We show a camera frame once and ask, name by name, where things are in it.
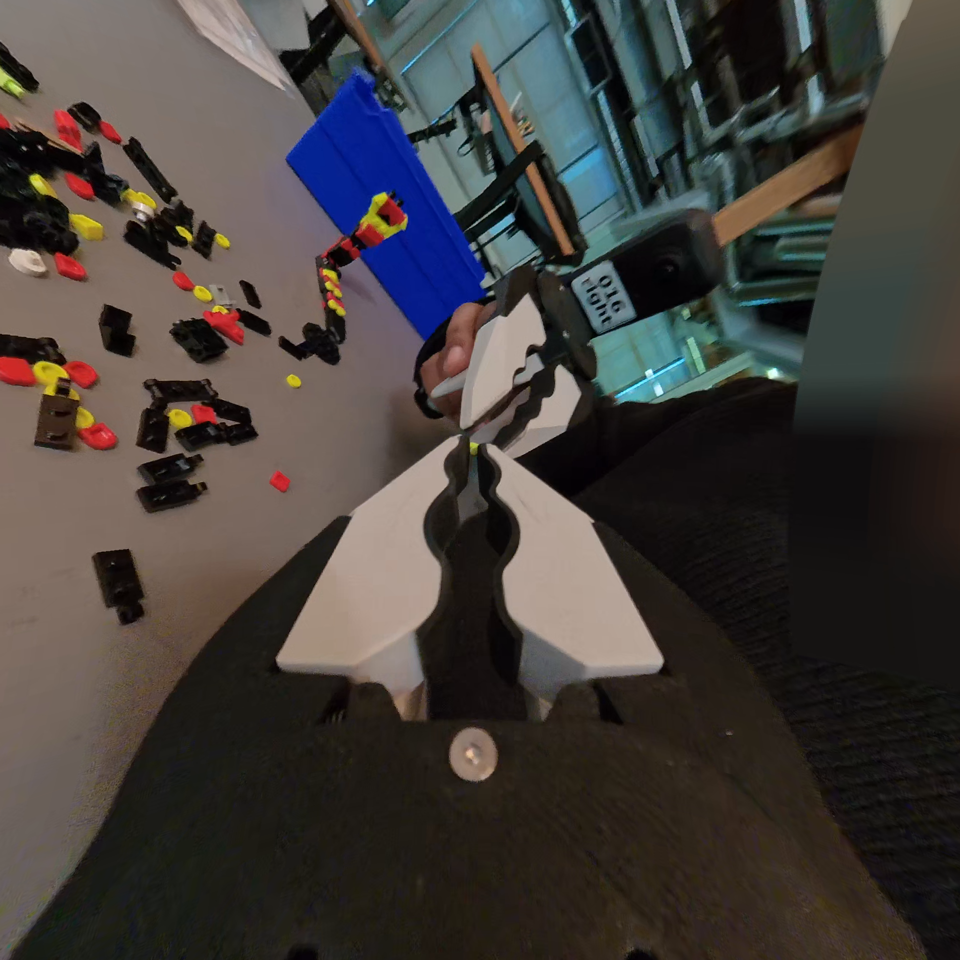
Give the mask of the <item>light wooden board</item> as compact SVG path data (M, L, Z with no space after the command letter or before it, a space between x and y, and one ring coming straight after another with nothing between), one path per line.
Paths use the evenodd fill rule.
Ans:
M776 214L849 174L866 124L853 126L774 174L713 216L713 231L725 248Z

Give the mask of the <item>small black round lego plate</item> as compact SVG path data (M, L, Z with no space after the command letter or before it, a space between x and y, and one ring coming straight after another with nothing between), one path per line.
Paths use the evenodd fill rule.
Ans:
M278 346L295 360L303 362L311 356L328 366L341 361L340 344L336 335L315 322L306 322L301 329L301 341L293 342L284 335L277 337Z

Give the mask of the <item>black square lego brick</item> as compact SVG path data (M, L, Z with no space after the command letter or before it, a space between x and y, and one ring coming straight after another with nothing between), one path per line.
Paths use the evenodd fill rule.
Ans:
M229 345L214 327L203 318L175 321L170 335L186 355L197 364L208 364L229 350Z

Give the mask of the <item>metal storage rack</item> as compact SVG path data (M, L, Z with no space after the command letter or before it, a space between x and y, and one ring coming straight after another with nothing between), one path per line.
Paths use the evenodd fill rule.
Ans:
M630 214L733 198L863 124L885 65L874 1L553 2Z

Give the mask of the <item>person's right forearm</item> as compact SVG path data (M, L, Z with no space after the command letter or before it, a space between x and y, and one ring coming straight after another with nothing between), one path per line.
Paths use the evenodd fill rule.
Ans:
M517 462L609 525L675 509L784 518L797 393L756 377L660 403L601 403Z

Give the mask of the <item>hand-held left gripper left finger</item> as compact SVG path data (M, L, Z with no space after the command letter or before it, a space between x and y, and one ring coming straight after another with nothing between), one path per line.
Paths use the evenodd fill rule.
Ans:
M423 456L348 517L276 655L284 673L383 687L402 719L426 718L419 632L441 602L458 523L464 438Z

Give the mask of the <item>red yellow black lego snake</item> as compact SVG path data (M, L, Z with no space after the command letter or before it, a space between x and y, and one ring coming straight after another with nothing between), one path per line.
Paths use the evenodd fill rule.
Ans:
M346 340L343 271L361 259L366 252L404 232L408 223L403 200L398 198L395 192L376 194L353 231L342 235L336 243L316 257L315 267L325 327L330 339L337 346Z

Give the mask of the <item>blue plastic bin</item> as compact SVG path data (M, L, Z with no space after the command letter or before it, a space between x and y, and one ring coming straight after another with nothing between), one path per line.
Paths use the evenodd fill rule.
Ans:
M357 261L366 262L422 339L457 307L483 297L485 270L366 73L351 75L286 162L341 236L354 230L375 195L392 191L402 199L406 229Z

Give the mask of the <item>person's right hand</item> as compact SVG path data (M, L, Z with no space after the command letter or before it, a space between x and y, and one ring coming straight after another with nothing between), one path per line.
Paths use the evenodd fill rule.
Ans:
M414 402L429 419L460 421L461 391L433 398L436 388L462 374L470 364L477 331L496 315L497 302L486 297L459 306L424 342L414 362Z

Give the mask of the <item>laminated instruction sheet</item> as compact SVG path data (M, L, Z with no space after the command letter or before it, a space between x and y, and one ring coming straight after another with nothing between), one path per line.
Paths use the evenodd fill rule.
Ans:
M294 90L294 81L236 1L176 1L198 32L237 64L278 90Z

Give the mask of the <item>person's black knit sweater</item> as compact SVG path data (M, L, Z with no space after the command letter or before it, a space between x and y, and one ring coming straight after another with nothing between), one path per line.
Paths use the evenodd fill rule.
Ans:
M958 958L958 694L795 654L786 471L579 458L573 498L709 615L783 715L822 798L929 958Z

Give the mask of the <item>wooden top desk black legs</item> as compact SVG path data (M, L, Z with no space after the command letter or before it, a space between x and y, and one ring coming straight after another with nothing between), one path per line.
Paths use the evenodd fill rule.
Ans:
M483 249L483 237L510 220L542 263L577 267L587 243L568 189L544 144L522 131L480 43L470 49L473 85L456 102L465 133L462 147L489 183L455 215L466 240Z
M308 12L307 45L279 54L294 87L319 116L356 70L374 82L378 102L396 114L409 108L401 85L364 24L365 2L329 1Z

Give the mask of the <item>pile of loose lego pieces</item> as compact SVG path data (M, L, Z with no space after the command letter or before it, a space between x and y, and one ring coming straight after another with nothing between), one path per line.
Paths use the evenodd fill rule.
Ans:
M126 216L126 246L170 273L174 285L204 307L200 317L227 342L242 345L246 330L268 335L257 315L237 309L220 286L204 286L182 270L177 251L209 259L228 249L229 238L198 220L138 138L124 139L89 102L53 114L54 134L22 120L1 118L2 259L18 275L45 280L50 272L77 283L90 280L81 256L105 239L104 224L72 210L54 181L76 200L99 203ZM115 450L113 428L83 405L80 391L100 382L89 363L69 358L49 336L3 333L2 382L40 387L33 444L44 450ZM138 417L135 446L154 458L136 468L135 495L147 514L180 508L208 490L193 478L211 447L238 447L258 438L252 413L222 398L210 379L148 378Z

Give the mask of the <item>dark brown lego hinge plate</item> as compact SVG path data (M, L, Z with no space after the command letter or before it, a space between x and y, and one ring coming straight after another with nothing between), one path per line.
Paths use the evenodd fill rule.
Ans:
M122 625L144 616L145 592L134 556L129 549L107 550L91 558L103 605L114 611Z

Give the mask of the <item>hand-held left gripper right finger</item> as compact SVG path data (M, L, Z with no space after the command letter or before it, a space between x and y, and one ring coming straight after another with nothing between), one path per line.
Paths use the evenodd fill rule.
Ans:
M665 657L594 522L498 448L480 447L495 606L518 644L511 671L540 718L562 690L659 674Z

